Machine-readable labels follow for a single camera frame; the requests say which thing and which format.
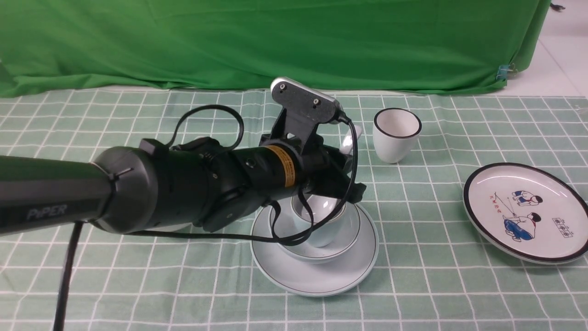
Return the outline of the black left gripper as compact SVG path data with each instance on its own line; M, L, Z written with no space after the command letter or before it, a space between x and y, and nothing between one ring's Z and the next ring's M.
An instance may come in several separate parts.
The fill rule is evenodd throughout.
M325 144L320 135L303 142L294 135L274 137L262 134L259 145L277 147L292 160L295 191L336 199L348 199L356 204L362 201L366 190L363 183L354 183L354 153L342 152Z

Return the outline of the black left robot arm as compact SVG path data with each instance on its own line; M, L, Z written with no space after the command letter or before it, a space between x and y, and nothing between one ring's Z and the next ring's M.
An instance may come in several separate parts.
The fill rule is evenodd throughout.
M1 234L88 221L113 234L191 223L208 233L273 201L315 194L358 203L353 157L300 140L229 149L210 137L166 147L154 139L117 146L92 163L1 157Z

